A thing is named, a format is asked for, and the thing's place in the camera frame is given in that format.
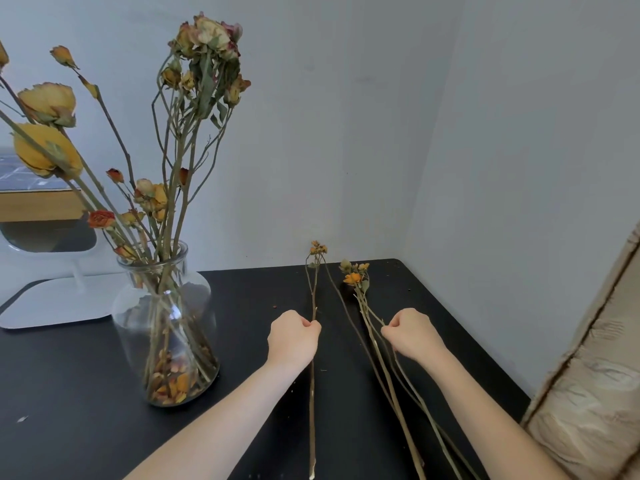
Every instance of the glass vase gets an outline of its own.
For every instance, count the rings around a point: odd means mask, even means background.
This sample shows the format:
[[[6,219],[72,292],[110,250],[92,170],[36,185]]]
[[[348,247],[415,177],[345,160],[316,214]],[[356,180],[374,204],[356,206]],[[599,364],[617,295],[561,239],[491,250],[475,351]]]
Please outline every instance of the glass vase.
[[[187,268],[188,247],[156,264],[118,263],[129,277],[112,307],[113,322],[146,400],[161,407],[184,404],[218,375],[212,344],[216,320],[211,288]]]

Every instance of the black table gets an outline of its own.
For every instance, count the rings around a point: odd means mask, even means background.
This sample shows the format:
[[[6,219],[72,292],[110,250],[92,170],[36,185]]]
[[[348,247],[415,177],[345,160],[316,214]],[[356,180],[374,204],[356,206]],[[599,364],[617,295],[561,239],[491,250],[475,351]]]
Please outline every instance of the black table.
[[[340,271],[331,269],[337,282]],[[512,417],[522,416],[529,398],[400,261],[373,261],[370,274],[369,302],[376,314],[388,321],[398,309],[411,306],[429,314],[450,350],[487,392]],[[220,377],[200,398],[179,408],[157,409],[142,400],[108,317],[0,331],[0,479],[120,480],[263,364],[272,320],[290,308],[310,315],[302,266],[203,275],[211,284],[218,318]],[[398,421],[326,273],[318,288],[323,331],[316,355],[316,478],[416,478]],[[355,300],[347,298],[347,303],[361,322]],[[486,477],[439,389],[419,366],[404,365],[433,416]],[[308,478],[308,381],[305,371],[231,479]],[[454,478],[427,419],[396,389],[427,477]]]

